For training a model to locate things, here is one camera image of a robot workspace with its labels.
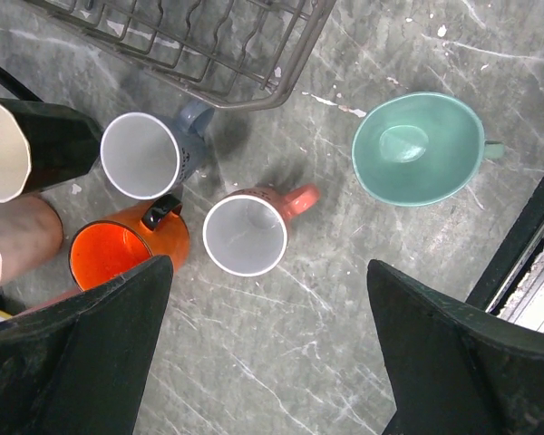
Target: black mug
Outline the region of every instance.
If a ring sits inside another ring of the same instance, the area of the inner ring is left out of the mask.
[[[92,118],[43,102],[0,68],[0,202],[86,175],[99,158],[102,129]]]

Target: wire rack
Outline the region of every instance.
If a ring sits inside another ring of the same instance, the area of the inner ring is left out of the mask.
[[[284,103],[336,0],[22,0],[220,109]]]

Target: black handle strap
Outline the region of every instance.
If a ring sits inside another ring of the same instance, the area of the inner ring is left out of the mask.
[[[19,100],[26,102],[41,102],[42,100],[30,89],[21,84],[8,71],[0,67],[0,84],[10,91]]]
[[[181,201],[175,198],[173,195],[163,195],[157,199],[151,207],[147,210],[141,223],[149,230],[154,231],[157,225],[165,218],[169,213],[175,213],[179,215],[181,213]]]

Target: mug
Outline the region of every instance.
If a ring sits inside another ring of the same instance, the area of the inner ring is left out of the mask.
[[[42,102],[2,68],[0,83],[25,99],[0,98],[0,203],[87,174],[99,158],[97,123]]]
[[[314,184],[285,196],[272,188],[247,188],[216,204],[203,224],[203,243],[210,258],[237,276],[260,276],[282,259],[289,223],[320,199]]]
[[[0,204],[0,285],[50,260],[63,242],[63,224],[37,197]]]
[[[436,92],[395,98],[371,111],[353,141],[353,166],[364,189],[396,206],[425,206],[453,195],[498,159],[500,142],[485,138],[464,102]]]
[[[69,253],[76,284],[90,290],[152,256],[169,256],[177,271],[189,253],[189,232],[180,212],[180,201],[165,195],[81,228]]]
[[[154,199],[188,179],[208,154],[203,134],[214,109],[192,101],[177,119],[131,112],[102,135],[107,178],[131,198]]]

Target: gray marble surface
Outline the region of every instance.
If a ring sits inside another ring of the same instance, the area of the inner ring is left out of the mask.
[[[102,125],[133,110],[173,115],[187,101],[12,0],[0,0],[0,65]],[[396,208],[356,182],[350,150],[361,119],[346,108],[369,111],[412,91],[464,100],[507,150],[454,197]],[[219,112],[208,138],[214,158],[184,188],[191,254],[173,281],[135,433],[380,433],[394,403],[367,262],[382,259],[458,299],[471,291],[544,176],[544,0],[341,0],[289,101]],[[227,193],[259,182],[315,182],[323,198],[295,221],[279,267],[226,275],[204,250],[203,219]],[[4,287],[27,305],[72,284],[68,238],[79,227],[131,204],[101,168],[44,196],[67,242]]]

